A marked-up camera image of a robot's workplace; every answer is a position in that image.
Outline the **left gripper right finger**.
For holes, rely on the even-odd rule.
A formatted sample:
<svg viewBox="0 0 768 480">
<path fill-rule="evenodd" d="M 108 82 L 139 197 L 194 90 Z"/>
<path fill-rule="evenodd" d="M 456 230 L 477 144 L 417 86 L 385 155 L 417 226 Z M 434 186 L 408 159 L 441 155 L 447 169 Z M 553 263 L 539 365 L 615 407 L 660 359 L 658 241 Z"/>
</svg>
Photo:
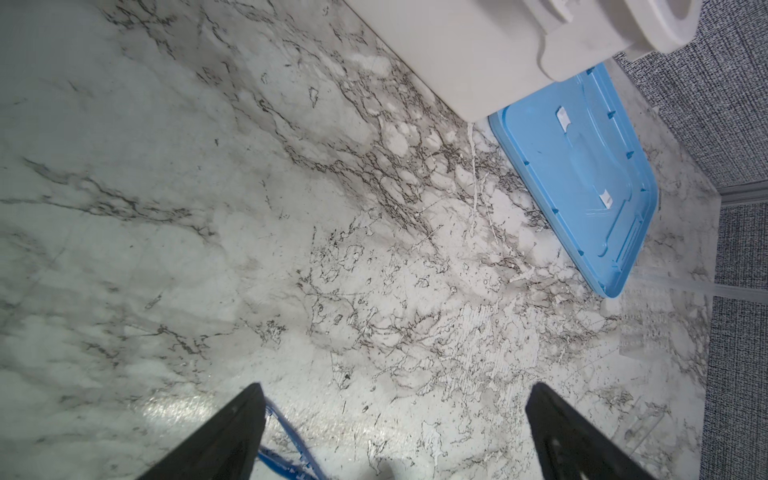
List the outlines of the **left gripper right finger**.
<svg viewBox="0 0 768 480">
<path fill-rule="evenodd" d="M 543 382 L 525 406 L 545 479 L 649 479 L 642 467 Z"/>
</svg>

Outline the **white plastic bin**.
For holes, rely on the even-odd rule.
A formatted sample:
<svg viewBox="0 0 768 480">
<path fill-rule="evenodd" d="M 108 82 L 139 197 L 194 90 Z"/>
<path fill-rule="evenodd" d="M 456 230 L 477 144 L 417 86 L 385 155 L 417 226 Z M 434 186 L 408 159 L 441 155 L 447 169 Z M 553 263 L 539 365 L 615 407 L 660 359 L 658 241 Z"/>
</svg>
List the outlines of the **white plastic bin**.
<svg viewBox="0 0 768 480">
<path fill-rule="evenodd" d="M 623 53 L 669 54 L 702 2 L 349 0 L 348 6 L 462 120 L 475 122 Z"/>
</svg>

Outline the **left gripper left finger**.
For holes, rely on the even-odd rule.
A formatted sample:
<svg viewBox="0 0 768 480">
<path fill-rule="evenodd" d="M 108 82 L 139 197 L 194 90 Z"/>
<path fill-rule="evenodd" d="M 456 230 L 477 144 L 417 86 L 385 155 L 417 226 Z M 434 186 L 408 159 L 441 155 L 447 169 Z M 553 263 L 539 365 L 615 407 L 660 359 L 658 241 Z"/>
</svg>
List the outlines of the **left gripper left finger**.
<svg viewBox="0 0 768 480">
<path fill-rule="evenodd" d="M 248 479 L 266 424 L 261 386 L 247 386 L 141 475 L 143 479 Z"/>
</svg>

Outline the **blue plastic lid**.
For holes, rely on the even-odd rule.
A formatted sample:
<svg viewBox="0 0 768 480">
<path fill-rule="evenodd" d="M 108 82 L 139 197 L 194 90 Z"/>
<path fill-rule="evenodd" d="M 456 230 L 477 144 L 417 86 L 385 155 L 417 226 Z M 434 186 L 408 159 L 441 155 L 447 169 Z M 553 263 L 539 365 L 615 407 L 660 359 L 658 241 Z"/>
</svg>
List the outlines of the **blue plastic lid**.
<svg viewBox="0 0 768 480">
<path fill-rule="evenodd" d="M 659 192 L 605 64 L 553 83 L 488 121 L 587 284 L 604 298 L 618 297 Z"/>
</svg>

